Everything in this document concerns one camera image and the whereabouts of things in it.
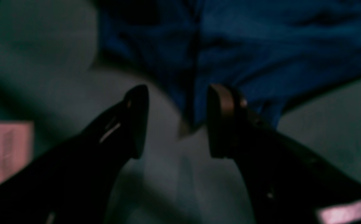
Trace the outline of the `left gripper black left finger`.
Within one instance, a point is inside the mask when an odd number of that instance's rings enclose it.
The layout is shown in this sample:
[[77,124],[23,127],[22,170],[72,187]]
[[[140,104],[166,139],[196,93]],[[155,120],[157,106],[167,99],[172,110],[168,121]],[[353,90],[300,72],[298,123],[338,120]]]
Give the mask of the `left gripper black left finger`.
[[139,159],[149,115],[146,85],[0,184],[0,224],[102,224],[116,177]]

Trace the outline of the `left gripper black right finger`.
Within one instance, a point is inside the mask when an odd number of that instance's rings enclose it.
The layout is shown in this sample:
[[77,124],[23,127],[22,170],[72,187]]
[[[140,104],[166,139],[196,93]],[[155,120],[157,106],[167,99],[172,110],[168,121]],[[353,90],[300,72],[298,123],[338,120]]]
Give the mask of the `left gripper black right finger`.
[[273,129],[235,88],[211,84],[210,155],[236,163],[257,224],[361,224],[361,184]]

